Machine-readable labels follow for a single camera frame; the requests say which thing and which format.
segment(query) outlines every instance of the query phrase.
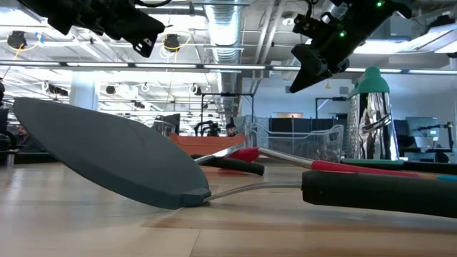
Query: wooden surface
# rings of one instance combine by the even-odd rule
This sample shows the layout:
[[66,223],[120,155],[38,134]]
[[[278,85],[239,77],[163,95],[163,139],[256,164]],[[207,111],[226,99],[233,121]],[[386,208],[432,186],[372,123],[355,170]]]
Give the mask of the wooden surface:
[[[206,169],[213,193],[298,181]],[[298,189],[263,189],[170,211],[107,191],[61,164],[0,170],[0,256],[457,256],[457,220],[312,206]]]

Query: green lid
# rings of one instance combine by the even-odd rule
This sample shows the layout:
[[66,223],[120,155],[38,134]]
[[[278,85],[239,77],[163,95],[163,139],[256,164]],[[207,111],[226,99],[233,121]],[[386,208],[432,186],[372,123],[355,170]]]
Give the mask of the green lid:
[[389,93],[387,81],[381,77],[381,71],[378,67],[370,67],[356,81],[355,88],[350,92],[349,98],[356,94],[364,93]]

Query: cheese grater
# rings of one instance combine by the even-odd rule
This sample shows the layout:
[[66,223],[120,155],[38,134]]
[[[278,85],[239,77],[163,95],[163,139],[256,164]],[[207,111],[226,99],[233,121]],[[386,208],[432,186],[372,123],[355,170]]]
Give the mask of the cheese grater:
[[389,92],[376,67],[356,81],[349,94],[346,158],[398,160]]

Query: desk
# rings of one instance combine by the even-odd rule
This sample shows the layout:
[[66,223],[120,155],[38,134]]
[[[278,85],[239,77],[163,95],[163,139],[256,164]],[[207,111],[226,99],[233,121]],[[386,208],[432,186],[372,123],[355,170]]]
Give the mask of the desk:
[[[215,193],[261,181],[296,181],[206,168]],[[210,206],[170,211],[129,200],[59,163],[0,170],[0,252],[5,257],[455,256],[457,220],[312,206],[294,189],[264,189]]]

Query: spatula head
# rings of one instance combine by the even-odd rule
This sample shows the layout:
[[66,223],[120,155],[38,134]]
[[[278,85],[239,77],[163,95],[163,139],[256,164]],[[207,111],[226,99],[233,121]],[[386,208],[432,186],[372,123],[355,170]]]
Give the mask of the spatula head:
[[175,209],[200,206],[211,195],[194,160],[139,122],[29,98],[16,99],[14,113],[51,155],[122,196]]

